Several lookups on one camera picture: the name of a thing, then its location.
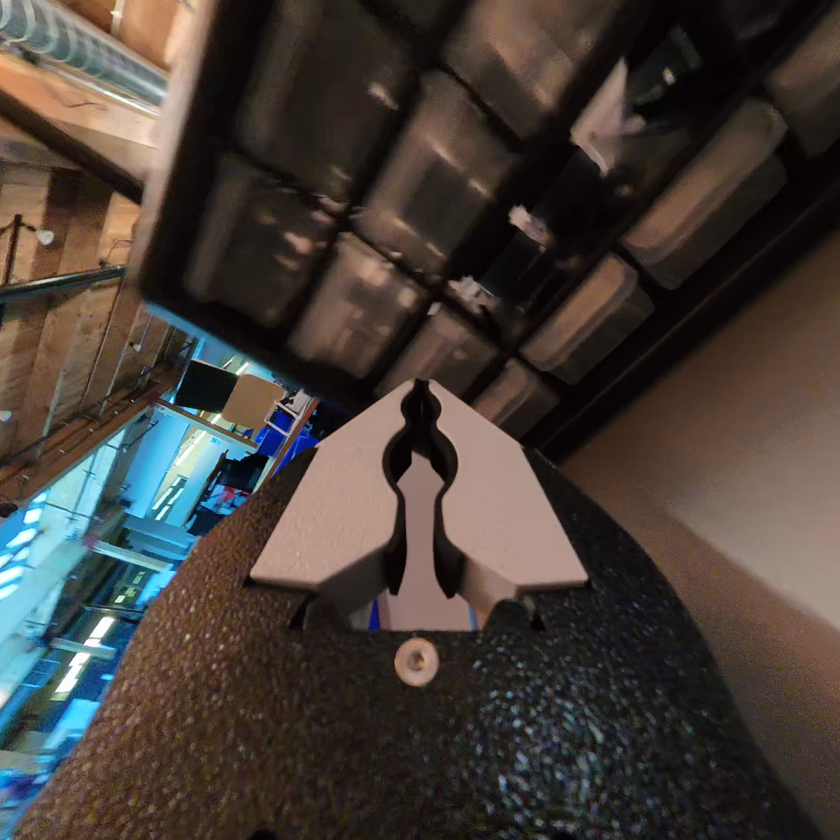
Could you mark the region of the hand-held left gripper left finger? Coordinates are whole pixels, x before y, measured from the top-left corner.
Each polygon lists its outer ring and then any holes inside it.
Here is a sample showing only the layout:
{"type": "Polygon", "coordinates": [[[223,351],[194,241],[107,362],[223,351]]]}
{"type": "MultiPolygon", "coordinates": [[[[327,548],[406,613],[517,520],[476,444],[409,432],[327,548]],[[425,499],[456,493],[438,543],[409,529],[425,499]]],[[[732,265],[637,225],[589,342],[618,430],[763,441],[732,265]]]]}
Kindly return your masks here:
{"type": "Polygon", "coordinates": [[[407,562],[399,481],[421,419],[422,382],[405,382],[313,449],[249,579],[346,614],[384,591],[397,595],[407,562]]]}

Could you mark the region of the black ceiling rail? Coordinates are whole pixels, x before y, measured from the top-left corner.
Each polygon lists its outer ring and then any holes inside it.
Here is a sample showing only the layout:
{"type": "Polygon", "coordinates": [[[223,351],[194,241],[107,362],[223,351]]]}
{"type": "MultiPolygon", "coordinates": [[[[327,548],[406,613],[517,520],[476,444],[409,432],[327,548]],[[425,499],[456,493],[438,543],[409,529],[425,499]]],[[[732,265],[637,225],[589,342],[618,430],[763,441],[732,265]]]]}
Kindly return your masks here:
{"type": "Polygon", "coordinates": [[[125,274],[126,271],[123,266],[109,266],[1,286],[1,305],[4,307],[16,301],[34,300],[72,291],[84,291],[102,283],[121,282],[125,278],[125,274]]]}

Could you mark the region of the beige rounded panel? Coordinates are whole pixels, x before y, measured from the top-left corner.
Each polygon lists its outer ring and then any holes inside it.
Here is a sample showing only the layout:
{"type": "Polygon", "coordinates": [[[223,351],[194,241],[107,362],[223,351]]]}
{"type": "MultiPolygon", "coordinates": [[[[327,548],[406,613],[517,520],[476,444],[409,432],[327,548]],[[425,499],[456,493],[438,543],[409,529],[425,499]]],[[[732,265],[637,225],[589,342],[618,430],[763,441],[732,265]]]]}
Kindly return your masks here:
{"type": "Polygon", "coordinates": [[[283,385],[253,374],[242,374],[237,378],[221,417],[228,424],[258,432],[286,396],[287,389],[283,385]]]}

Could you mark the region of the black square panel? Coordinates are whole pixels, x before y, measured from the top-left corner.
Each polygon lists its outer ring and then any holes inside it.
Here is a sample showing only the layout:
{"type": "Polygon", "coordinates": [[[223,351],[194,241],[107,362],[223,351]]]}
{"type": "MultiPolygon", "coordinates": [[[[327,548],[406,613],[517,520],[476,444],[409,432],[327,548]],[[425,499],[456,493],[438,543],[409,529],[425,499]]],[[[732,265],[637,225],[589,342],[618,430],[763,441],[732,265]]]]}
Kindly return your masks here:
{"type": "Polygon", "coordinates": [[[221,413],[237,382],[236,373],[200,360],[190,360],[172,402],[185,410],[221,413]]]}

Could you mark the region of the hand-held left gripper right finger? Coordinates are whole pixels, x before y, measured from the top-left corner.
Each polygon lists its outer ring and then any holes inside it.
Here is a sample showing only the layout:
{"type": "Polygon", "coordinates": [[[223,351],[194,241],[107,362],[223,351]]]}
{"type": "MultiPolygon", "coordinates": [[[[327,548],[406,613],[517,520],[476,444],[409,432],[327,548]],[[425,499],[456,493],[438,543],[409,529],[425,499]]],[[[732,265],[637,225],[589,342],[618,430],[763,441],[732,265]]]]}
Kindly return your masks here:
{"type": "Polygon", "coordinates": [[[464,561],[455,593],[487,624],[500,602],[581,587],[590,580],[519,442],[431,381],[436,429],[452,445],[444,535],[464,561]]]}

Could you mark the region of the silver ventilation duct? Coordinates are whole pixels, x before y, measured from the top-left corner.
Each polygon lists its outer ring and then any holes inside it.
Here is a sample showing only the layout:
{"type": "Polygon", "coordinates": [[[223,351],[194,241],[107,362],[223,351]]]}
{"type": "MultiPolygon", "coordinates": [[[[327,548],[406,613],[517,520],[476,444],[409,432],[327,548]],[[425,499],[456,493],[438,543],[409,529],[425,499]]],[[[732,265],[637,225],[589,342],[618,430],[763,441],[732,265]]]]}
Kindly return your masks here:
{"type": "Polygon", "coordinates": [[[1,2],[2,49],[34,67],[78,77],[99,91],[159,108],[165,74],[85,19],[48,1],[1,2]]]}

